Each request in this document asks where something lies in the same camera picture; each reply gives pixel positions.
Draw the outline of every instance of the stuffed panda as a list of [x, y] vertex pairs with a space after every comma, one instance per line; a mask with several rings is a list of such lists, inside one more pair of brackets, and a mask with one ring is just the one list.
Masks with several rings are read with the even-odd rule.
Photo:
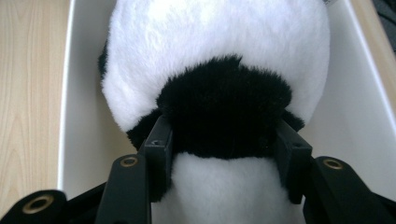
[[174, 132], [153, 223], [304, 223], [270, 146], [310, 120], [329, 49], [322, 0], [118, 0], [99, 59], [114, 120], [136, 148], [161, 115]]

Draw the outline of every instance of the white cardboard box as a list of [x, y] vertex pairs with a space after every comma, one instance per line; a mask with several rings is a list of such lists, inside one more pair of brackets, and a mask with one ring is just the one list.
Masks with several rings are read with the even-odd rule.
[[[111, 163], [134, 149], [101, 93], [97, 58], [114, 0], [72, 0], [65, 62], [58, 188], [69, 198], [106, 181]], [[351, 0], [329, 6], [330, 73], [301, 135], [314, 156], [348, 162], [369, 188], [396, 201], [396, 123]]]

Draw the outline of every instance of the black patch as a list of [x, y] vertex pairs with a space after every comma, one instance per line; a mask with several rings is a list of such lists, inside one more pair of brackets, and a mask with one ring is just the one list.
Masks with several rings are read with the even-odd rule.
[[300, 131], [305, 126], [305, 123], [302, 119], [295, 117], [287, 110], [285, 110], [285, 113], [283, 113], [282, 119], [285, 120], [296, 132]]
[[291, 90], [275, 72], [229, 56], [186, 69], [164, 86], [157, 104], [174, 130], [174, 152], [202, 158], [271, 156], [275, 126]]
[[98, 68], [99, 68], [101, 79], [103, 79], [105, 77], [106, 63], [107, 63], [107, 41], [105, 43], [105, 46], [103, 47], [101, 56], [99, 56], [99, 58], [98, 58]]
[[154, 127], [155, 122], [161, 114], [159, 109], [151, 111], [151, 113], [143, 117], [132, 130], [126, 132], [129, 140], [137, 150], [140, 148], [143, 141], [149, 137], [151, 129]]

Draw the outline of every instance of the white fur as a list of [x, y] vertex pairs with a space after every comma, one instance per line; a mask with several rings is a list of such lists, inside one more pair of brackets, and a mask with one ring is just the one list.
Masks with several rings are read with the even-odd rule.
[[118, 0], [109, 32], [103, 88], [125, 132], [156, 108], [169, 77], [216, 56], [280, 73], [293, 91], [289, 111], [305, 122], [326, 80], [322, 0]]
[[269, 159], [201, 159], [177, 155], [173, 186], [152, 204], [153, 224], [299, 224], [302, 207], [292, 205]]

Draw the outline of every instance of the wooden surface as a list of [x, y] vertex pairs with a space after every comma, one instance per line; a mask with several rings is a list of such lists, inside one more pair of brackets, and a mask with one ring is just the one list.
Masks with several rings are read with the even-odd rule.
[[0, 1], [0, 217], [57, 184], [69, 1]]

